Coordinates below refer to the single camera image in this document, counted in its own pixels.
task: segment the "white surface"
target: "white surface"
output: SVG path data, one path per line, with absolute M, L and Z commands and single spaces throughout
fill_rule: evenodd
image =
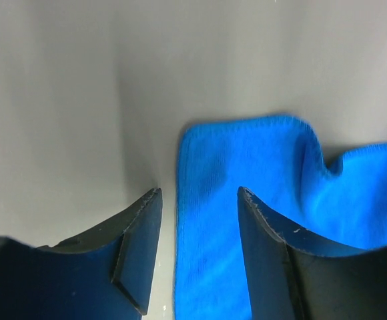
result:
M 172 319 L 182 128 L 276 111 L 327 155 L 386 141 L 387 1 L 1 0 L 0 234 L 53 245 L 159 185 Z

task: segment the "table surface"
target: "table surface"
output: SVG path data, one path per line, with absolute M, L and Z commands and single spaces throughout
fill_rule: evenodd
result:
M 278 112 L 327 157 L 387 141 L 387 2 L 2 0 L 0 235 L 54 245 L 160 186 L 145 319 L 172 319 L 183 130 Z

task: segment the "blue cloth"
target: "blue cloth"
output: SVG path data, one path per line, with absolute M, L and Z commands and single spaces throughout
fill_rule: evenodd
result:
M 290 116 L 196 125 L 177 168 L 176 320 L 250 320 L 237 216 L 239 186 L 320 235 L 387 244 L 387 144 L 329 168 L 311 127 Z

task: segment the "cloth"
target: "cloth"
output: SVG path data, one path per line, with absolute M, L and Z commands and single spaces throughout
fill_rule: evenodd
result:
M 250 320 L 237 215 L 239 186 L 307 229 L 371 249 L 387 244 L 387 144 L 329 168 L 291 116 L 195 125 L 177 168 L 176 320 Z

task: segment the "blue fabric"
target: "blue fabric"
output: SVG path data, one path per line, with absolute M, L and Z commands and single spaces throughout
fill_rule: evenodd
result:
M 290 116 L 196 125 L 177 168 L 176 320 L 250 320 L 237 216 L 239 186 L 320 235 L 387 244 L 387 144 L 330 168 L 311 127 Z

